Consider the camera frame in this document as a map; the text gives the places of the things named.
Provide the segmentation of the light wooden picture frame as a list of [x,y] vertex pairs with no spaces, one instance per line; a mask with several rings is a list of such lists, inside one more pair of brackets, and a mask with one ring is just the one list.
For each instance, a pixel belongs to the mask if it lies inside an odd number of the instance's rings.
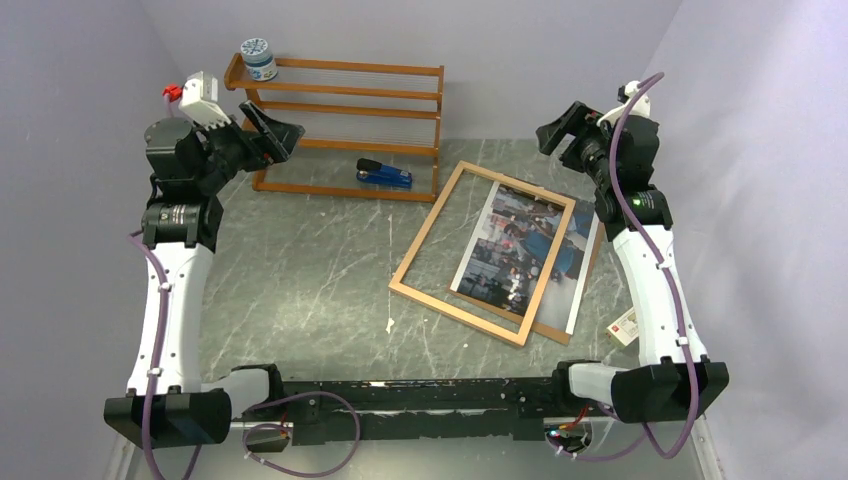
[[[507,328],[406,283],[408,271],[465,174],[491,181],[471,237],[446,290],[458,299],[514,323]],[[389,288],[438,314],[522,346],[557,275],[558,259],[577,201],[505,174],[462,161],[394,273]]]

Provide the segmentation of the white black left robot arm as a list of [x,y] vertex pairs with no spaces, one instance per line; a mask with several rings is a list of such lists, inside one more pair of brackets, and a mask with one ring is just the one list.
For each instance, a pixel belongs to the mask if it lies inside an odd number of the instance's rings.
[[272,420],[286,406],[272,364],[237,367],[210,384],[200,374],[202,298],[224,213],[219,192],[239,172],[288,160],[304,135],[250,101],[240,108],[249,129],[217,113],[165,118],[145,133],[154,193],[131,237],[147,262],[145,316],[125,392],[103,412],[141,448],[218,444],[246,411]]

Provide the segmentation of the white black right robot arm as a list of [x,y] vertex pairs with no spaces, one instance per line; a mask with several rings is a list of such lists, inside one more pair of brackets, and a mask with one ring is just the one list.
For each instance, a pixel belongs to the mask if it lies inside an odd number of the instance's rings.
[[550,402],[559,413],[572,415],[594,400],[626,424],[684,421],[691,410],[702,415],[728,387],[730,375],[725,363],[710,360],[676,273],[670,208],[651,182],[659,125],[628,117],[618,147],[612,145],[614,126],[576,101],[539,127],[536,137],[540,153],[549,155],[570,136],[560,162],[587,174],[595,185],[595,212],[623,267],[634,306],[639,365],[563,362],[563,379],[551,386]]

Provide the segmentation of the printed street photo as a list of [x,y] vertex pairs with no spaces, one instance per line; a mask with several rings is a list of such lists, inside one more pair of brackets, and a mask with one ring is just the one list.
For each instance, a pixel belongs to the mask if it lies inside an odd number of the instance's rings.
[[568,344],[602,230],[594,205],[576,199],[548,275],[543,266],[563,208],[496,182],[448,291],[516,324],[541,281],[544,293],[531,330]]

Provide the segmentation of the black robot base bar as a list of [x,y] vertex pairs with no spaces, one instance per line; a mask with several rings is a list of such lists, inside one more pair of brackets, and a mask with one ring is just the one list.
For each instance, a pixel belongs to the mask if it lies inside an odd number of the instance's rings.
[[509,437],[536,441],[577,432],[606,415],[571,397],[562,374],[414,380],[294,381],[237,416],[285,425],[296,446],[329,442]]

